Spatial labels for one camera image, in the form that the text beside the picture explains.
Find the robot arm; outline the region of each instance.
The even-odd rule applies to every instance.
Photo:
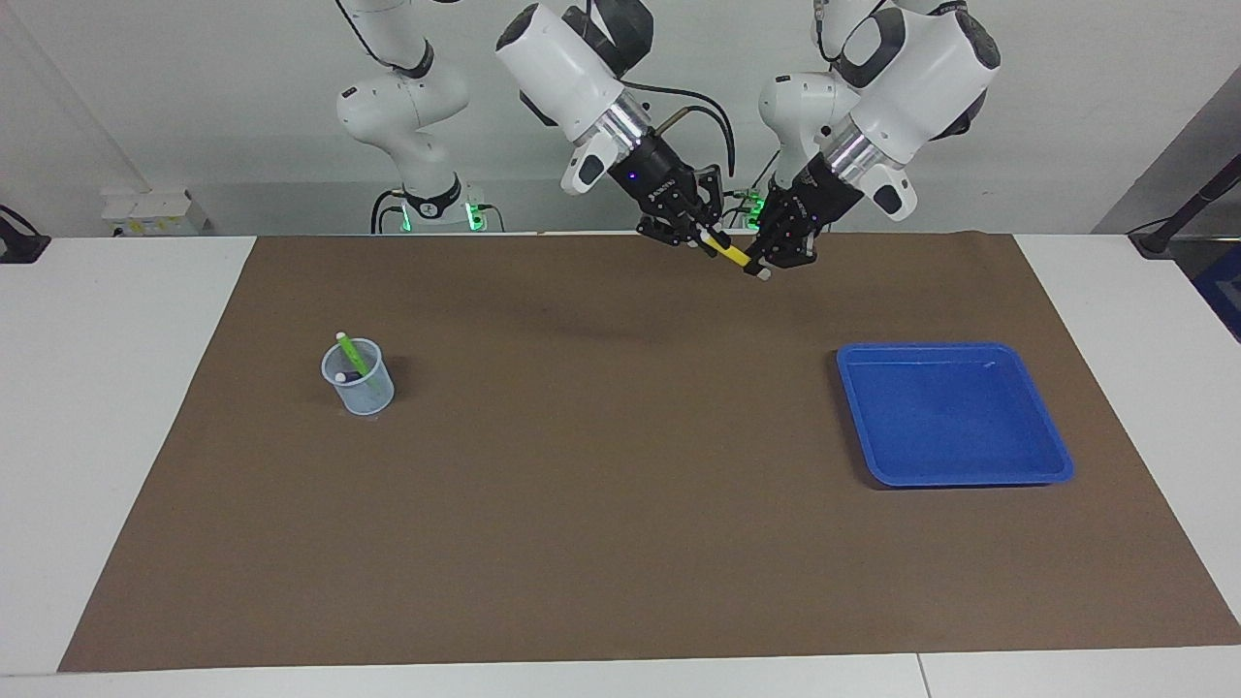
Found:
[[[338,4],[366,51],[391,68],[340,93],[336,116],[341,125],[356,140],[392,158],[411,219],[426,224],[465,221],[467,209],[458,205],[463,185],[447,150],[422,132],[469,104],[464,77],[437,61],[431,42],[414,29],[412,0]]]
[[[858,0],[815,2],[815,22],[823,27],[820,48],[829,55],[839,45],[835,73],[825,78],[835,91],[834,103],[841,102],[846,89],[858,97],[845,118],[820,122],[827,128],[812,135],[818,149],[792,181],[788,173],[809,149],[805,134],[815,119],[789,119],[788,108],[779,114],[764,113],[782,145],[798,143],[794,138],[803,144],[782,153],[759,217],[759,233],[747,251],[777,267],[814,262],[814,237],[862,197],[894,220],[912,214],[917,196],[905,166],[928,142],[964,130],[999,71],[995,42],[965,11],[964,2],[938,4],[930,14],[921,14],[905,5],[926,9],[930,2],[906,0],[871,12],[848,32],[834,29],[833,7],[850,27],[866,4],[874,5]],[[846,36],[839,43],[841,34]],[[824,113],[820,108],[817,116]]]
[[[598,0],[594,9],[602,26],[576,9],[561,19],[530,5],[496,42],[527,106],[576,147],[561,186],[586,194],[607,174],[642,209],[638,232],[722,253],[768,278],[769,270],[716,229],[724,207],[720,168],[695,170],[681,161],[619,79],[650,50],[650,12],[639,0]]]
[[[779,155],[772,178],[781,189],[819,154],[819,138],[831,133],[858,106],[861,94],[831,73],[792,73],[767,82],[758,114],[779,138]]]

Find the black cable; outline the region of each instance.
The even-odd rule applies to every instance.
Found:
[[[692,99],[699,99],[706,102],[707,104],[715,107],[716,112],[720,113],[720,119],[724,122],[724,139],[728,145],[728,176],[733,176],[737,170],[737,142],[736,135],[732,130],[732,119],[728,118],[728,112],[720,106],[719,102],[711,99],[701,92],[694,92],[692,89],[681,89],[678,87],[659,87],[656,84],[643,84],[640,82],[629,82],[625,79],[620,81],[622,84],[629,89],[639,89],[642,92],[659,92],[661,94],[676,94],[680,97],[690,97]]]
[[[1163,225],[1163,224],[1165,224],[1165,222],[1168,222],[1170,220],[1172,220],[1172,216],[1168,216],[1167,219],[1159,219],[1158,221],[1150,221],[1148,224],[1139,225],[1138,227],[1131,230],[1129,232],[1126,232],[1124,235],[1133,235],[1134,232],[1138,232],[1140,230],[1147,230],[1148,227],[1150,227],[1153,225]]]
[[[767,166],[763,168],[763,171],[758,173],[758,178],[755,179],[755,183],[751,184],[750,189],[746,190],[746,199],[750,199],[750,193],[753,191],[755,189],[758,189],[758,185],[762,184],[763,178],[767,176],[767,173],[771,171],[772,165],[776,164],[776,158],[779,158],[779,149],[778,148],[776,149],[776,154],[772,155],[772,159],[767,160]],[[737,227],[737,214],[732,215],[732,220],[728,222],[728,227]]]
[[[586,27],[593,21],[591,14],[594,11],[594,0],[586,0],[586,21],[582,22],[582,40],[586,40]]]
[[[742,204],[741,206],[736,206],[736,207],[733,207],[733,209],[728,209],[727,211],[725,211],[725,212],[724,212],[724,215],[722,215],[722,216],[720,216],[720,220],[722,221],[722,220],[724,220],[725,217],[727,217],[727,216],[728,216],[728,214],[732,214],[732,221],[733,221],[733,222],[732,222],[732,224],[728,224],[728,227],[737,227],[737,226],[736,226],[736,225],[733,225],[733,224],[736,224],[736,221],[737,221],[737,216],[738,216],[738,215],[741,215],[741,214],[745,214],[745,212],[746,212],[746,205],[745,205],[745,204]]]
[[[388,206],[387,209],[383,209],[383,212],[380,214],[380,230],[379,230],[380,235],[383,235],[383,220],[387,219],[388,214],[401,214],[401,217],[403,219],[405,209],[402,209],[401,206]]]
[[[380,233],[380,210],[383,207],[383,201],[387,201],[392,196],[396,196],[396,194],[390,189],[380,194],[380,197],[375,200],[375,206],[371,209],[371,235]]]
[[[1168,246],[1176,235],[1185,230],[1185,226],[1198,217],[1207,206],[1217,201],[1221,196],[1232,191],[1232,188],[1241,183],[1241,153],[1239,153],[1224,169],[1211,178],[1203,189],[1185,202],[1175,214],[1168,216],[1159,230],[1137,236],[1133,242],[1143,257],[1157,257],[1168,251]]]
[[[724,119],[721,119],[720,116],[712,112],[711,109],[707,109],[706,107],[699,107],[697,104],[681,107],[666,122],[659,124],[659,127],[655,129],[655,135],[664,135],[665,133],[668,133],[668,129],[676,125],[676,123],[680,122],[683,118],[685,118],[686,114],[694,112],[711,117],[712,119],[715,119],[716,125],[720,127],[720,133],[724,134],[724,147],[727,149],[728,153],[728,176],[732,176],[737,164],[736,148],[728,142],[728,127],[724,123]]]
[[[14,211],[9,206],[4,206],[4,205],[0,205],[0,211],[4,211],[5,214],[9,214],[10,219],[12,219],[12,220],[20,222],[21,225],[26,226],[27,229],[30,229],[30,232],[34,232],[35,235],[40,235],[38,229],[36,229],[34,225],[31,225],[30,221],[27,221],[25,219],[25,216],[22,216],[17,211]]]
[[[345,5],[341,4],[340,0],[336,0],[336,7],[340,10],[340,14],[345,16],[345,21],[349,22],[349,29],[354,30],[354,36],[357,37],[357,41],[362,42],[362,48],[366,48],[366,53],[371,58],[375,58],[375,61],[379,62],[381,66],[387,66],[390,68],[393,67],[381,61],[380,57],[375,55],[375,51],[371,51],[371,45],[367,43],[365,39],[362,39],[362,32],[357,30],[357,25],[354,24],[354,17],[349,16],[349,10],[345,9]]]
[[[504,225],[504,212],[495,204],[483,204],[478,207],[479,211],[495,211],[496,217],[500,219],[500,232],[509,232],[508,226]]]
[[[879,0],[877,2],[875,2],[875,10],[877,10],[880,7],[880,5],[882,5],[882,4],[884,4],[884,0]],[[944,2],[944,5],[952,5],[952,4],[953,2]],[[943,9],[943,5],[941,5],[938,9],[936,9],[932,14],[938,12],[941,9]],[[870,14],[874,15],[875,10],[871,10]],[[820,7],[818,2],[815,2],[815,7],[814,7],[814,45],[819,47],[819,56],[823,56],[824,61],[831,63],[831,66],[835,67],[836,61],[840,60],[840,56],[836,56],[835,58],[829,58],[828,57],[828,50],[823,47],[823,24],[824,24],[823,12],[824,12],[824,9]]]

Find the brown paper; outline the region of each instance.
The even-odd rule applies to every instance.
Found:
[[[62,671],[1241,643],[1009,237],[763,284],[637,238],[264,238]],[[336,330],[398,395],[347,416]],[[890,491],[834,353],[1004,342],[1064,486]]]

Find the white table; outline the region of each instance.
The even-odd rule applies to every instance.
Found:
[[[1144,261],[1124,238],[1018,240],[1237,614],[1241,345],[1172,262]],[[1235,698],[1241,691],[1241,647],[50,676],[252,245],[58,240],[38,265],[0,267],[7,358],[0,697]]]

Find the blue tray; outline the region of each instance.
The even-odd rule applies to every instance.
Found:
[[[1003,344],[853,344],[836,356],[870,472],[891,487],[1073,477],[1047,409]]]

